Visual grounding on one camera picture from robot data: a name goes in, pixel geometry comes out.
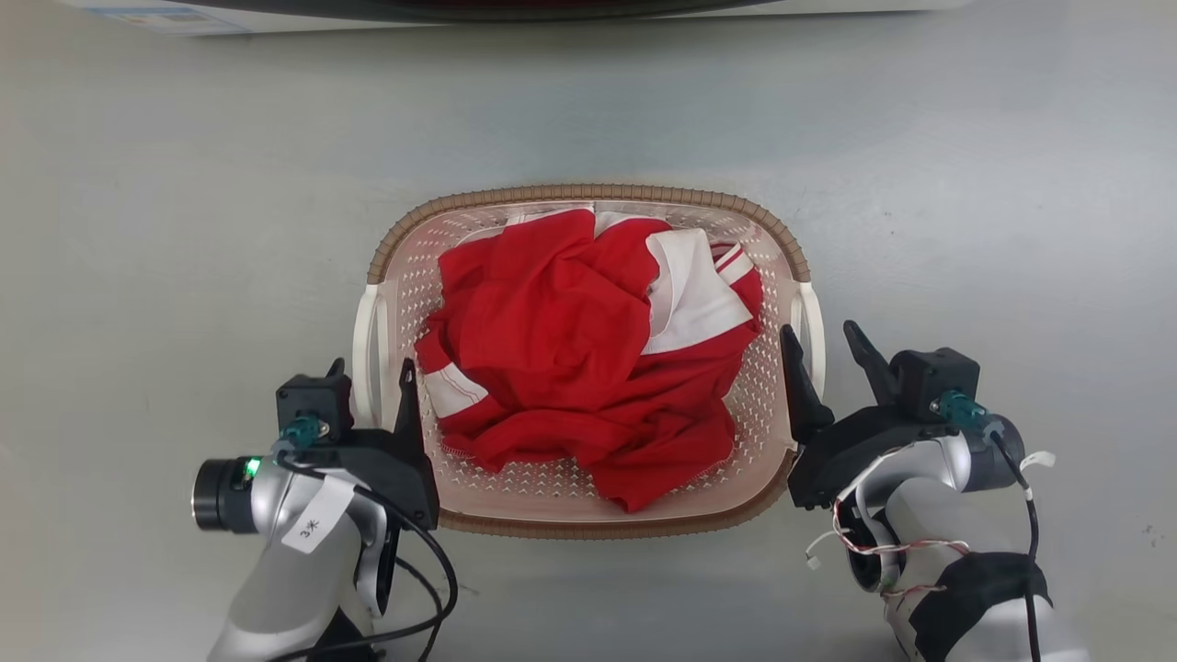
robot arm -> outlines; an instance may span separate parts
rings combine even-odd
[[[782,330],[803,449],[789,477],[793,504],[831,509],[855,580],[882,596],[911,660],[1088,661],[1033,557],[965,496],[1023,481],[1017,429],[973,399],[980,366],[947,347],[887,364],[857,324],[845,333],[877,405],[834,423],[807,384],[792,329]]]
[[[394,431],[353,429],[351,380],[337,359],[326,377],[300,375],[278,390],[281,438],[268,455],[200,468],[192,492],[197,524],[267,538],[211,662],[262,662],[307,649],[315,660],[378,658],[365,637],[388,604],[400,530],[430,542],[425,531],[437,528],[439,512],[412,362],[400,388]],[[444,552],[439,561],[452,577]]]

laundry basket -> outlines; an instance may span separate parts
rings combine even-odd
[[[736,422],[736,450],[722,466],[625,514],[600,498],[590,475],[571,459],[512,463],[490,474],[446,454],[430,396],[418,389],[441,525],[537,538],[633,538],[724,529],[759,515],[785,491],[797,449],[789,431],[779,329],[791,323],[797,330],[819,396],[825,342],[800,246],[767,210],[736,196],[661,186],[528,186],[448,196],[408,212],[380,241],[355,317],[357,424],[391,428],[395,422],[398,366],[414,358],[425,318],[441,306],[438,257],[459,243],[500,232],[511,218],[574,205],[701,227],[712,241],[742,243],[752,258],[764,283],[764,332],[744,352],[724,400]]]

basket handle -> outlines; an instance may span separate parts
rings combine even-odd
[[[790,320],[794,329],[800,330],[798,338],[803,344],[805,358],[809,359],[810,382],[818,399],[825,393],[825,325],[822,323],[822,306],[817,303],[813,284],[798,283],[793,292]]]
[[[355,398],[355,423],[360,426],[383,426],[380,397],[387,390],[388,378],[388,305],[380,285],[368,285],[360,297],[352,333],[352,395]],[[375,329],[377,375],[373,384],[372,331]]]

teal connector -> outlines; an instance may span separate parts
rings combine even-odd
[[[960,391],[945,391],[932,403],[932,411],[943,416],[950,425],[962,430],[979,432],[989,422],[989,410]]]
[[[322,422],[313,416],[299,416],[284,430],[280,439],[286,439],[297,449],[305,449],[322,436]]]

white label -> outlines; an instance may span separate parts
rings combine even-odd
[[[355,494],[354,485],[334,476],[326,476],[322,486],[302,510],[294,527],[282,536],[282,544],[302,554],[311,554],[322,538],[335,528]]]

